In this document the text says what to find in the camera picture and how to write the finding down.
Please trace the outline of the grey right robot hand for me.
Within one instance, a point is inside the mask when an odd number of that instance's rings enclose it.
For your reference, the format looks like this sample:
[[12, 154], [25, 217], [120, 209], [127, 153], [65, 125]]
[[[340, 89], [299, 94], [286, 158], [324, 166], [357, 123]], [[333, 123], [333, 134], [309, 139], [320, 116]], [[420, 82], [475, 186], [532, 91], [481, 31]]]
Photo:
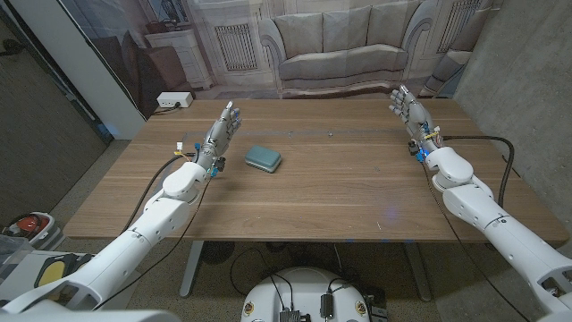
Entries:
[[438, 149], [433, 119], [416, 97], [404, 85], [400, 85], [392, 91], [390, 99], [389, 109], [406, 125], [411, 139], [428, 153]]

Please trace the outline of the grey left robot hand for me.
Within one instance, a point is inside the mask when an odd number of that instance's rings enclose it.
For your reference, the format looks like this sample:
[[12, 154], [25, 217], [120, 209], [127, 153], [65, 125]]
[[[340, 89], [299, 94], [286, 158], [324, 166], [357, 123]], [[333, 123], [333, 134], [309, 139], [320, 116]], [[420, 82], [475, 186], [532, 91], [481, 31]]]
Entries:
[[207, 131], [195, 162], [205, 170], [211, 168], [212, 164], [223, 156], [240, 126], [240, 110], [234, 107], [232, 101], [229, 101], [219, 119]]

